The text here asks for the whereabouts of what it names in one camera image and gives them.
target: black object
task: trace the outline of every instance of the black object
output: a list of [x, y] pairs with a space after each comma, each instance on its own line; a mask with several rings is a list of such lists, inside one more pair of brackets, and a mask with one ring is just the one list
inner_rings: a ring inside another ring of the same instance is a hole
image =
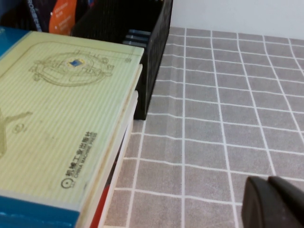
[[71, 35], [123, 43], [130, 30], [150, 32], [142, 57], [135, 119], [145, 120], [169, 35], [173, 0], [98, 0]]
[[248, 177], [242, 220], [244, 228], [303, 228], [304, 193], [280, 177]]
[[27, 8], [26, 2], [21, 1], [15, 8], [1, 17], [0, 25], [23, 30], [36, 30]]

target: gray tiled surface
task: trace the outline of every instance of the gray tiled surface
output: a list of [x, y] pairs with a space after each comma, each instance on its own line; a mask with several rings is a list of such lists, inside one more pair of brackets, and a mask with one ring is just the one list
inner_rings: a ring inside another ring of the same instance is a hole
[[172, 28], [106, 224], [241, 228], [248, 176], [304, 190], [301, 66], [304, 40]]

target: yellow book cover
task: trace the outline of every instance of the yellow book cover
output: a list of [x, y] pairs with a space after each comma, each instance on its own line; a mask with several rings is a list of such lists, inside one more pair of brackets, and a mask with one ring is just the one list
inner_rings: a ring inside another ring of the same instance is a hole
[[13, 216], [37, 227], [76, 223], [142, 54], [0, 27], [0, 227]]

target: mesh basket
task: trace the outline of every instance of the mesh basket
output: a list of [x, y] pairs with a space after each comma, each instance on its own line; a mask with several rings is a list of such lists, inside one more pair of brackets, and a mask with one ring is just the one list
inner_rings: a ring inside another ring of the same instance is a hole
[[72, 36], [123, 43], [131, 29], [149, 32], [135, 119], [145, 120], [169, 35], [173, 0], [99, 0], [74, 26]]

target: white grid lines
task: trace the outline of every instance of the white grid lines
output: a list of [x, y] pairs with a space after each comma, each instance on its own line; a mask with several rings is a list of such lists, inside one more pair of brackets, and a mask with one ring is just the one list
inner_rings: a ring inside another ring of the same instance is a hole
[[[214, 59], [214, 51], [213, 51], [213, 44], [212, 44], [212, 31], [211, 31], [211, 49], [212, 49], [212, 58]], [[222, 137], [223, 137], [223, 144], [224, 144], [224, 151], [225, 151], [225, 160], [226, 160], [226, 167], [228, 170], [228, 181], [229, 181], [229, 188], [230, 188], [230, 194], [231, 194], [231, 201], [232, 201], [232, 208], [233, 208], [233, 215], [234, 215], [234, 222], [235, 227], [238, 228], [238, 216], [237, 216], [237, 208], [235, 205], [235, 195], [233, 190], [233, 184], [232, 184], [232, 177], [230, 173], [230, 164], [229, 164], [229, 157], [228, 157], [228, 149], [226, 145], [226, 136], [225, 136], [225, 129], [224, 129], [224, 123], [223, 123], [223, 115], [220, 105], [220, 97], [219, 97], [219, 88], [218, 88], [218, 79], [217, 79], [217, 71], [215, 66], [215, 61], [213, 61], [213, 67], [214, 67], [214, 76], [215, 76], [215, 84], [217, 87], [217, 97], [218, 97], [218, 111], [219, 111], [219, 118], [220, 118], [220, 125], [221, 125], [221, 131], [222, 131]]]
[[[131, 188], [115, 188], [117, 191], [131, 191]], [[208, 203], [218, 203], [218, 204], [228, 204], [228, 205], [233, 205], [232, 202], [229, 201], [220, 201], [220, 200], [212, 200], [212, 199], [205, 199], [205, 198], [200, 198], [200, 197], [194, 197], [194, 196], [182, 196], [182, 195], [173, 195], [173, 194], [168, 194], [168, 193], [160, 193], [160, 192], [155, 192], [155, 191], [147, 191], [147, 190], [140, 190], [140, 189], [135, 189], [135, 192], [139, 193], [145, 193], [145, 194], [151, 194], [151, 195], [156, 195], [156, 196], [166, 196], [166, 197], [172, 197], [172, 198], [185, 198], [185, 199], [194, 199], [194, 200], [199, 200], [199, 201], [204, 201]]]
[[[192, 167], [196, 169], [201, 169], [201, 170], [210, 170], [210, 171], [219, 171], [219, 172], [231, 172], [235, 174], [242, 174], [242, 175], [248, 175], [248, 176], [258, 176], [258, 177], [268, 177], [269, 175], [267, 174], [262, 174], [262, 173], [254, 173], [254, 172], [243, 172], [243, 171], [236, 171], [236, 170], [227, 170], [227, 169], [219, 169], [219, 168], [212, 168], [212, 167], [207, 167], [207, 166], [199, 166], [199, 165], [193, 165], [193, 164], [183, 164], [183, 163], [173, 163], [173, 162], [168, 162], [168, 161], [161, 161], [161, 160], [154, 160], [154, 159], [145, 159], [145, 158], [135, 158], [135, 157], [125, 157], [124, 160], [136, 160], [136, 161], [144, 161], [144, 162], [154, 162], [154, 163], [160, 163], [160, 164], [166, 164], [166, 165], [171, 165], [171, 166], [186, 166], [186, 167]], [[300, 178], [292, 178], [292, 177], [282, 177], [286, 180], [290, 181], [300, 181], [304, 182], [304, 179]]]
[[132, 192], [131, 192], [128, 215], [127, 215], [127, 222], [126, 222], [126, 224], [127, 224], [126, 227], [127, 228], [130, 227], [130, 222], [131, 222], [131, 214], [132, 214], [132, 208], [133, 208], [133, 203], [134, 203], [134, 195], [135, 195], [137, 175], [138, 175], [139, 162], [140, 162], [139, 158], [141, 157], [141, 154], [142, 154], [143, 138], [144, 138], [145, 128], [146, 128], [146, 122], [143, 123], [143, 127], [142, 127], [141, 141], [140, 141], [140, 144], [139, 144], [139, 151], [138, 151], [138, 157], [137, 157], [138, 160], [136, 162], [135, 174], [134, 174], [133, 185], [132, 185]]
[[[169, 97], [175, 100], [182, 100], [182, 98], [170, 96], [170, 95], [152, 95], [154, 97]], [[196, 99], [189, 99], [186, 98], [186, 101], [195, 101], [195, 102], [200, 102], [200, 103], [207, 103], [207, 104], [218, 104], [218, 102], [212, 102], [212, 101], [201, 101], [201, 100], [196, 100]], [[230, 106], [235, 106], [235, 107], [243, 107], [243, 108], [253, 108], [252, 106], [249, 105], [238, 105], [238, 104], [231, 104], [231, 103], [220, 103], [221, 105], [230, 105]], [[269, 110], [269, 111], [276, 111], [276, 112], [284, 112], [284, 113], [289, 113], [289, 110], [283, 110], [283, 109], [275, 109], [275, 108], [263, 108], [263, 107], [256, 107], [257, 109], [263, 109], [263, 110]], [[299, 111], [293, 111], [294, 113], [298, 114], [304, 114], [304, 112], [299, 112]]]
[[183, 70], [183, 100], [182, 100], [182, 141], [181, 141], [181, 157], [182, 157], [182, 168], [181, 168], [181, 228], [185, 228], [185, 110], [186, 110], [186, 34], [185, 29], [185, 40], [184, 40], [184, 70]]
[[287, 99], [287, 96], [286, 96], [286, 94], [285, 94], [285, 92], [284, 92], [284, 89], [282, 88], [282, 85], [281, 85], [281, 82], [280, 82], [280, 80], [279, 80], [279, 77], [277, 76], [276, 71], [275, 71], [275, 69], [274, 69], [274, 67], [273, 67], [273, 64], [272, 64], [272, 62], [271, 62], [271, 60], [270, 60], [270, 58], [269, 58], [269, 56], [268, 56], [268, 52], [267, 52], [266, 43], [265, 43], [265, 37], [264, 37], [264, 36], [263, 36], [263, 41], [264, 41], [264, 48], [265, 48], [265, 52], [266, 52], [267, 58], [268, 58], [268, 60], [269, 60], [269, 62], [270, 62], [270, 65], [271, 65], [272, 70], [273, 70], [273, 72], [274, 72], [274, 74], [275, 74], [275, 77], [276, 77], [276, 79], [277, 79], [277, 82], [278, 82], [278, 84], [279, 84], [279, 87], [280, 87], [280, 89], [281, 89], [281, 91], [282, 91], [282, 94], [283, 94], [283, 96], [284, 96], [284, 99], [285, 99], [285, 101], [286, 101], [286, 103], [287, 103], [287, 106], [288, 106], [288, 109], [289, 109], [289, 111], [290, 111], [290, 114], [291, 114], [291, 116], [292, 116], [292, 118], [293, 118], [293, 120], [294, 120], [294, 123], [295, 123], [295, 125], [296, 125], [297, 130], [298, 130], [298, 133], [299, 133], [300, 138], [301, 138], [301, 140], [302, 140], [302, 143], [303, 143], [303, 145], [304, 145], [304, 137], [303, 137], [303, 134], [301, 133], [301, 129], [300, 129], [300, 127], [299, 127], [299, 124], [298, 124], [297, 120], [295, 119], [295, 114], [293, 113], [293, 110], [292, 110], [292, 108], [291, 108], [291, 106], [290, 106], [289, 100]]
[[[237, 35], [237, 48], [240, 52], [238, 35]], [[242, 61], [242, 64], [243, 64], [244, 73], [245, 73], [245, 75], [247, 75], [247, 71], [246, 71], [246, 68], [245, 68], [245, 65], [244, 65], [244, 61], [243, 61], [243, 57], [242, 57], [241, 52], [239, 53], [239, 55], [240, 55], [240, 58], [241, 58], [241, 61]], [[269, 152], [269, 147], [268, 147], [267, 140], [266, 140], [264, 130], [263, 130], [263, 126], [262, 126], [262, 123], [261, 123], [261, 120], [260, 120], [260, 117], [259, 117], [259, 114], [258, 114], [258, 111], [257, 111], [256, 101], [253, 97], [253, 93], [251, 91], [251, 85], [250, 85], [248, 77], [246, 77], [246, 81], [247, 81], [248, 88], [250, 90], [250, 96], [251, 96], [251, 99], [252, 99], [253, 107], [254, 107], [256, 117], [257, 117], [257, 121], [258, 121], [260, 131], [261, 131], [261, 134], [262, 134], [263, 143], [264, 143], [264, 146], [265, 146], [265, 149], [266, 149], [267, 157], [269, 159], [269, 164], [270, 164], [270, 167], [271, 167], [271, 171], [272, 171], [273, 175], [276, 175], [275, 167], [274, 167], [274, 164], [272, 162], [272, 158], [271, 158], [271, 155], [270, 155], [270, 152]]]

